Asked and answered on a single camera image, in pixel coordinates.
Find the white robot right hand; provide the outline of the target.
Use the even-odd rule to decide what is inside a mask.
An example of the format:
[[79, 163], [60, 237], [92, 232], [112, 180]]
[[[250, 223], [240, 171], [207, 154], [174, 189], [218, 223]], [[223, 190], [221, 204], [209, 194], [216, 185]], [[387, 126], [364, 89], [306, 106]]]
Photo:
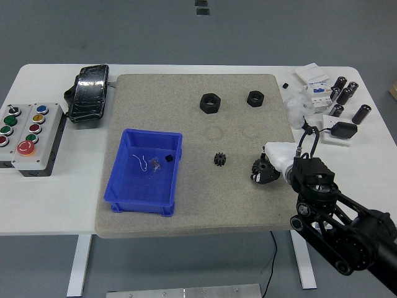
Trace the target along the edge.
[[267, 142], [262, 147], [261, 157], [252, 165], [251, 179], [258, 184], [267, 184], [283, 177], [291, 185], [295, 157], [300, 157], [301, 147], [290, 142]]

